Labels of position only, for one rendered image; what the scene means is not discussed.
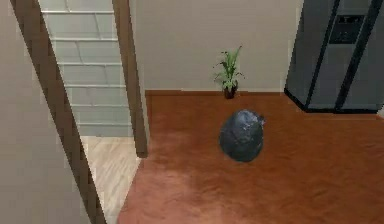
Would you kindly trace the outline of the grey fridge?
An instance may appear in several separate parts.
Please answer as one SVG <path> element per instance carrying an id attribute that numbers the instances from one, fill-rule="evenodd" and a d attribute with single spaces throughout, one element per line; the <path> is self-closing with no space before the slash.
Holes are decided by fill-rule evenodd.
<path id="1" fill-rule="evenodd" d="M 305 107 L 333 0 L 304 0 L 284 93 L 305 112 L 335 110 L 371 0 L 341 0 L 311 104 Z"/>

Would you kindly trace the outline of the brown door frame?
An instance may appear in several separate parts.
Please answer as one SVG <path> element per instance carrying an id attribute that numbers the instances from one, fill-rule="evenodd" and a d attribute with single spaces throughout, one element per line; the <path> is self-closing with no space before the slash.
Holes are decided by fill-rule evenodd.
<path id="1" fill-rule="evenodd" d="M 10 0 L 91 224 L 107 224 L 38 0 Z M 112 0 L 136 155 L 148 156 L 129 0 Z"/>

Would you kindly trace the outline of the dark grey rubbish bag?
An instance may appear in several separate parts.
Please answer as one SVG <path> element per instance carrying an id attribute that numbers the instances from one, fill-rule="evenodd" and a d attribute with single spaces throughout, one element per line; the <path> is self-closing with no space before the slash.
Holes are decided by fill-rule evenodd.
<path id="1" fill-rule="evenodd" d="M 219 146 L 224 154 L 238 162 L 250 162 L 263 148 L 265 117 L 242 109 L 234 112 L 222 125 Z"/>

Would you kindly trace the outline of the green house plant in pot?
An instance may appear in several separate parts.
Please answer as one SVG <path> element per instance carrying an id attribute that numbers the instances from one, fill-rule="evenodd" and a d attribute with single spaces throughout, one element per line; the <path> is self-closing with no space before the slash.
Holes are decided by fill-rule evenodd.
<path id="1" fill-rule="evenodd" d="M 223 58 L 217 65 L 221 65 L 223 70 L 214 74 L 214 81 L 221 84 L 225 99 L 233 99 L 238 90 L 238 75 L 242 73 L 237 68 L 237 58 L 242 46 L 234 51 L 223 51 Z"/>

